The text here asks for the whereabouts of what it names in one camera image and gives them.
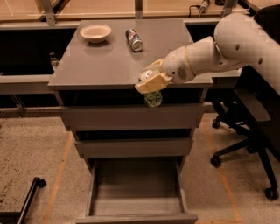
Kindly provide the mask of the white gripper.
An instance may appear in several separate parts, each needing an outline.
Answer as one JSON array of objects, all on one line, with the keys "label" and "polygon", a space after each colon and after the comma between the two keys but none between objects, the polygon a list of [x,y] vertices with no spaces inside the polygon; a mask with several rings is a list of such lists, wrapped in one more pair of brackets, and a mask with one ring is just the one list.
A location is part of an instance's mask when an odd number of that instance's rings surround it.
[{"label": "white gripper", "polygon": [[145,67],[139,75],[139,79],[143,81],[137,83],[135,88],[140,94],[148,94],[166,88],[170,81],[180,84],[194,78],[186,47],[182,46],[170,52],[165,59],[159,59]]}]

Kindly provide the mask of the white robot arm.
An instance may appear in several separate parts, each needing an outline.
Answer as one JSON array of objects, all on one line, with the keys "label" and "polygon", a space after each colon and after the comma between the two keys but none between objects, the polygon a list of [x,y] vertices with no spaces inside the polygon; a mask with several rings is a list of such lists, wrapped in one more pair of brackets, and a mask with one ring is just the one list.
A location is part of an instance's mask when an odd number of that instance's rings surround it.
[{"label": "white robot arm", "polygon": [[230,14],[216,25],[212,37],[182,46],[144,68],[135,88],[148,94],[204,73],[222,73],[245,66],[253,67],[280,93],[279,44],[252,17]]}]

